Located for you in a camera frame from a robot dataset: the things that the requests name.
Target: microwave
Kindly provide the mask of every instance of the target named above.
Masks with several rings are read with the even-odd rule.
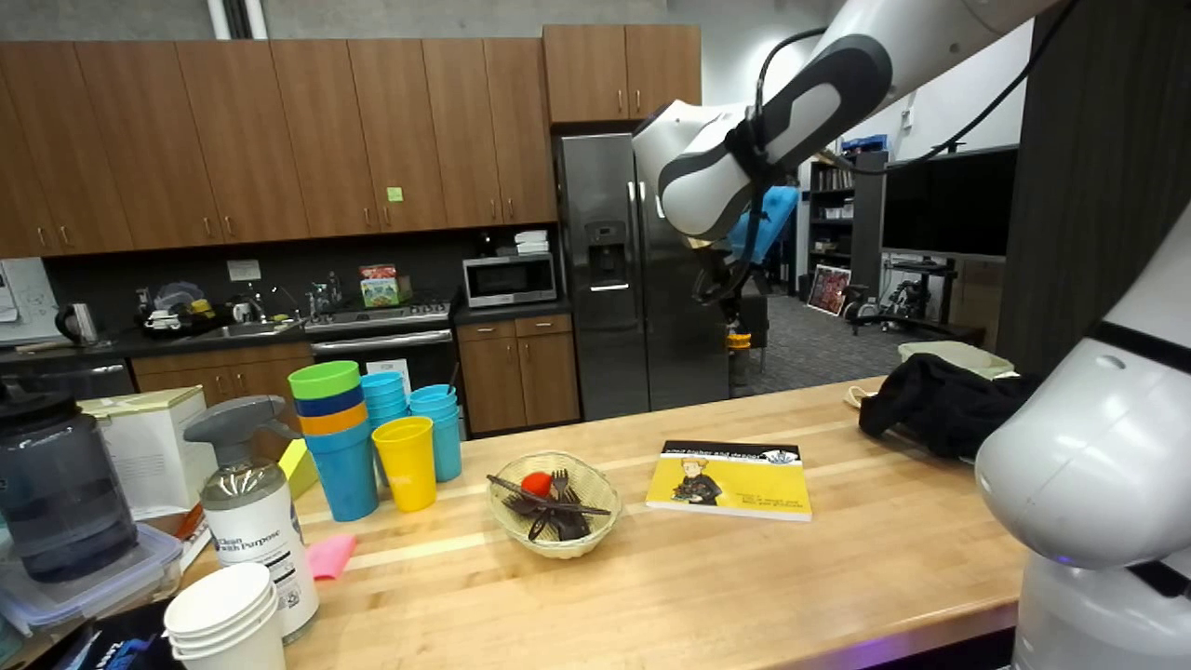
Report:
[[[557,272],[550,255],[466,258],[460,293],[468,310],[557,302]]]

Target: backsplash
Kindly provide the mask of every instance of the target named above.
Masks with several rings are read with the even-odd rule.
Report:
[[[512,232],[491,232],[495,245],[510,245]],[[326,272],[339,276],[344,302],[361,307],[361,265],[398,265],[414,283],[414,302],[449,302],[460,287],[458,262],[483,250],[483,232],[428,232],[388,237],[321,237],[278,245],[213,245],[171,255],[120,255],[120,258],[50,258],[57,302],[88,302],[99,335],[130,335],[138,329],[138,287],[196,283],[207,299],[239,299],[226,278],[226,262],[262,262],[262,292],[267,310],[304,313],[304,292]]]

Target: yellow booklet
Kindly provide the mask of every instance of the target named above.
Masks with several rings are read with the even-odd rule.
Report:
[[[803,457],[791,442],[667,438],[643,505],[811,521]]]

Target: red tomato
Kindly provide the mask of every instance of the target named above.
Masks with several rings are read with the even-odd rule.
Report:
[[[550,473],[530,473],[521,475],[521,493],[533,495],[533,500],[550,500],[550,487],[554,487],[554,475]]]

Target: white bowl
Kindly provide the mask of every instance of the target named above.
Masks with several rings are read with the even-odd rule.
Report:
[[[523,550],[533,550],[540,559],[581,559],[581,556],[594,550],[623,521],[623,495],[599,469],[590,469],[587,463],[568,457],[568,454],[533,454],[533,457],[501,466],[495,475],[521,484],[521,475],[530,475],[530,473],[554,473],[554,469],[568,473],[568,484],[585,505],[608,509],[608,515],[587,515],[587,524],[590,524],[587,537],[554,540],[550,534],[545,534],[545,537],[530,540],[530,519],[517,519],[506,505],[506,500],[512,493],[506,493],[500,484],[487,484],[487,509],[506,528],[506,537],[512,537]]]

